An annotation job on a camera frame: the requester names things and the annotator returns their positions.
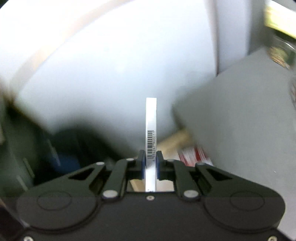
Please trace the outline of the red and white medicine box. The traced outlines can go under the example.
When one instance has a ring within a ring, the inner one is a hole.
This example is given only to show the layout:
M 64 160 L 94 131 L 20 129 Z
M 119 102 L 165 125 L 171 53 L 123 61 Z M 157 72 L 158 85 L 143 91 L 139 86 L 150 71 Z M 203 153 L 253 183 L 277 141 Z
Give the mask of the red and white medicine box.
M 194 167 L 196 164 L 204 163 L 213 165 L 211 159 L 199 146 L 188 146 L 178 150 L 180 160 L 188 167 Z

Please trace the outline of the yellow tissue pack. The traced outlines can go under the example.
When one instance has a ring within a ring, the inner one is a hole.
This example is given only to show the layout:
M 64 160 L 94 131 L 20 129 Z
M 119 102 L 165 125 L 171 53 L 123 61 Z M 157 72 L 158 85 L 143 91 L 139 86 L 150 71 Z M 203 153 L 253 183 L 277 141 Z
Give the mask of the yellow tissue pack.
M 276 1 L 265 1 L 264 25 L 295 39 L 295 10 Z

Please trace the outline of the grey fabric nightstand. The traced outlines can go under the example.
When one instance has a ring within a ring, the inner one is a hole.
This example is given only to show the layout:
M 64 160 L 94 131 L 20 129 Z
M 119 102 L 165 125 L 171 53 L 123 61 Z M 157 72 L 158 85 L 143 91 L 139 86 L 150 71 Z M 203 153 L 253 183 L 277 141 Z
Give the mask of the grey fabric nightstand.
M 284 198 L 280 230 L 295 238 L 292 78 L 260 48 L 180 99 L 174 113 L 214 166 Z

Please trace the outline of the white printed medicine box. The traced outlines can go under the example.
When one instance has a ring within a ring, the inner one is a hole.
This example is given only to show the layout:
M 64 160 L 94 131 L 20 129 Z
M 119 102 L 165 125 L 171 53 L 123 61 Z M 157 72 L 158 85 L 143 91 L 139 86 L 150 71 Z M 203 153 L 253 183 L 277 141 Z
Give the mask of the white printed medicine box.
M 145 191 L 155 192 L 157 182 L 157 98 L 145 103 Z

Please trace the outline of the glass jar with black lid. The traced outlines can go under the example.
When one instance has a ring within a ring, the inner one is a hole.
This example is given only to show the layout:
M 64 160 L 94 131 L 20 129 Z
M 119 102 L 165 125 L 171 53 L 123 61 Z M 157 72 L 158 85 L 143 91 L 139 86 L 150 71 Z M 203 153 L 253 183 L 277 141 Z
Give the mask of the glass jar with black lid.
M 268 49 L 269 57 L 281 67 L 292 70 L 295 65 L 295 39 L 274 35 Z

